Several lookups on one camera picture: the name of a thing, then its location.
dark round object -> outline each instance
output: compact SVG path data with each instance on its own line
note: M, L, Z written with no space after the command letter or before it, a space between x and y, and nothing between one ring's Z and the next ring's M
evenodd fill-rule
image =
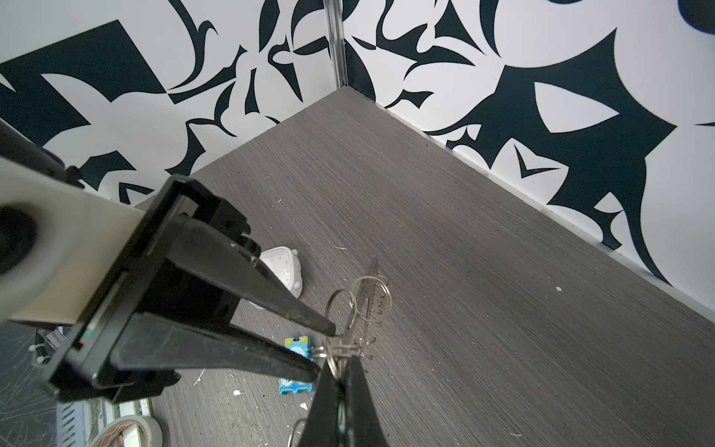
M18 265L36 239L37 222L32 216L15 208L0 208L0 275Z

blue plastic object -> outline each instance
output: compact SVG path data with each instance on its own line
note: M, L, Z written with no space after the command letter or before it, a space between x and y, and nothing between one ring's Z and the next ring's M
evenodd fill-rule
M308 340L308 337L305 335L299 338L286 338L285 347L294 353L298 353L303 357L312 360L312 358L308 356L310 340ZM297 394L300 391L312 391L312 389L312 383L297 382L296 380L288 380L284 378L278 379L278 393L280 394L286 394L288 391L292 391L293 394Z

black and white wall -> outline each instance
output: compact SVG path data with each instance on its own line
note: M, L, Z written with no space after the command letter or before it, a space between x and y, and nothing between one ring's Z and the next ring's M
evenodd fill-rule
M0 6L0 118L136 204L335 90L322 0Z
M350 85L715 309L707 0L344 0Z

wooden floor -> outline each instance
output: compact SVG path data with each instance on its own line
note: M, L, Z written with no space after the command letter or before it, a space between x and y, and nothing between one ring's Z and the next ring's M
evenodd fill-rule
M318 310L379 257L396 302L365 364L391 446L715 443L715 326L353 90L195 177L300 251ZM233 323L315 335L248 303ZM285 446L312 400L183 376L154 399L170 447Z

masking tape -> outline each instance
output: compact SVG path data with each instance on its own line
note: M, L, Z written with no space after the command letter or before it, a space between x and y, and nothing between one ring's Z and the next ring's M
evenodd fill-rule
M99 435L89 444L89 447L108 447L112 441L119 436L122 431L137 425L146 440L144 447L162 447L162 429L156 419L149 416L122 416L114 419L108 426L104 427Z

